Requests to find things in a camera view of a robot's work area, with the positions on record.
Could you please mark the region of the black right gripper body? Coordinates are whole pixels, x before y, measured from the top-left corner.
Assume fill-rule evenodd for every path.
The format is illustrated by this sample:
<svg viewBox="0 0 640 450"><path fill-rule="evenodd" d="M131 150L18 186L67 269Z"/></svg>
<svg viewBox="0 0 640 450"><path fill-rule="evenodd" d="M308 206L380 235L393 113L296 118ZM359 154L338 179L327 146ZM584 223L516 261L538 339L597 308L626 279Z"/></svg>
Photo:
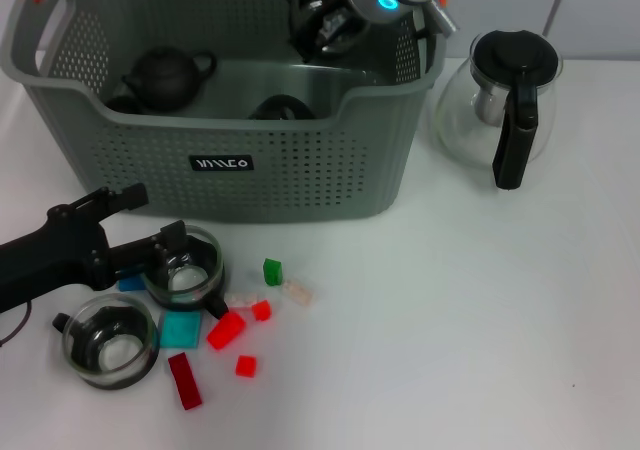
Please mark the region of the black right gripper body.
<svg viewBox="0 0 640 450"><path fill-rule="evenodd" d="M319 31L323 58L337 58L350 52L370 29L370 24L351 14L331 14L323 18Z"/></svg>

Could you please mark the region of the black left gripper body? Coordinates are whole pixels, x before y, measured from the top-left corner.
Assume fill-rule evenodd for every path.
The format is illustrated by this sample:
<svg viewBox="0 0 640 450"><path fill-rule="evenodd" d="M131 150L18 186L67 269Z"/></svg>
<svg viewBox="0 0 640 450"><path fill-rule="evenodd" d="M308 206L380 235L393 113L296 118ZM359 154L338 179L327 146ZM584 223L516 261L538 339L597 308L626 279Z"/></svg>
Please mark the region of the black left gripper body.
<svg viewBox="0 0 640 450"><path fill-rule="evenodd" d="M100 222L109 205L74 202L51 208L38 230L1 246L1 310L70 284L113 284L109 244Z"/></svg>

